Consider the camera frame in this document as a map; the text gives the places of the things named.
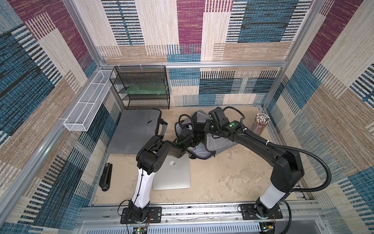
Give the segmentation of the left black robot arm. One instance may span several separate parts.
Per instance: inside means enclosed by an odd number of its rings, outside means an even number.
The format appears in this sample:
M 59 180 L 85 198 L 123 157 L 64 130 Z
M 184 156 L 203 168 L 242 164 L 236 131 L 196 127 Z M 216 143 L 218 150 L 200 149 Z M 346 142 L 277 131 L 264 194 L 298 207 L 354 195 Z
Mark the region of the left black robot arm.
M 136 156 L 138 181 L 133 198 L 128 203 L 129 215 L 136 221 L 145 221 L 149 216 L 151 187 L 155 174 L 161 169 L 167 156 L 182 158 L 196 147 L 205 135 L 192 129 L 183 129 L 174 141 L 155 135 L 140 149 Z

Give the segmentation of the grey laptop bag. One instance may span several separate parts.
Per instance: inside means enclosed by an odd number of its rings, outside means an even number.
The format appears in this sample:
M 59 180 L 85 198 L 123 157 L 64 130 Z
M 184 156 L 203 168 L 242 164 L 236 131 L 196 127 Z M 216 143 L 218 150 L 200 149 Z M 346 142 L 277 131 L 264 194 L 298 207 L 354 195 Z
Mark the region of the grey laptop bag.
M 186 118 L 185 120 L 179 119 L 178 122 L 174 126 L 176 136 L 177 136 L 177 130 L 183 129 L 183 128 L 189 128 L 192 131 L 194 130 L 203 131 L 205 133 L 204 126 L 208 118 L 209 116 L 207 113 L 203 112 L 202 110 L 198 110 L 190 118 Z M 183 151 L 187 152 L 189 155 L 189 158 L 192 160 L 195 160 L 195 159 L 207 160 L 235 146 L 236 144 L 237 143 L 232 142 L 226 138 L 217 137 L 217 136 L 213 136 L 211 134 L 205 133 L 205 138 L 197 146 L 195 150 L 189 151 L 189 150 L 183 149 Z
M 168 123 L 159 109 L 125 110 L 119 120 L 107 152 L 137 154 L 152 136 L 163 138 Z

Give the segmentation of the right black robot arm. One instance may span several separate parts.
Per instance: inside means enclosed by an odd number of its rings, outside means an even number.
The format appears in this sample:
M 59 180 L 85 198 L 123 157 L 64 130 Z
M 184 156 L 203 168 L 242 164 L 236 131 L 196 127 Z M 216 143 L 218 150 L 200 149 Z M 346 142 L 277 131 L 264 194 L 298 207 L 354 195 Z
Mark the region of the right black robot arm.
M 287 150 L 282 145 L 275 145 L 250 131 L 243 124 L 244 115 L 240 121 L 229 121 L 225 115 L 226 109 L 228 108 L 217 107 L 208 113 L 206 130 L 248 148 L 273 167 L 270 185 L 256 200 L 253 208 L 258 218 L 268 218 L 278 202 L 284 201 L 304 176 L 300 153 L 296 150 Z

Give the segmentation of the silver laptop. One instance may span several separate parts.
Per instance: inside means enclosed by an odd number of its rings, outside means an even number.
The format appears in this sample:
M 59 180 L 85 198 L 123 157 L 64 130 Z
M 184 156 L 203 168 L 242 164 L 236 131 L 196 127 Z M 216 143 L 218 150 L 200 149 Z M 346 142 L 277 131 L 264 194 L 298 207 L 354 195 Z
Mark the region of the silver laptop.
M 189 189 L 191 187 L 190 159 L 188 154 L 181 158 L 167 156 L 153 180 L 153 190 Z

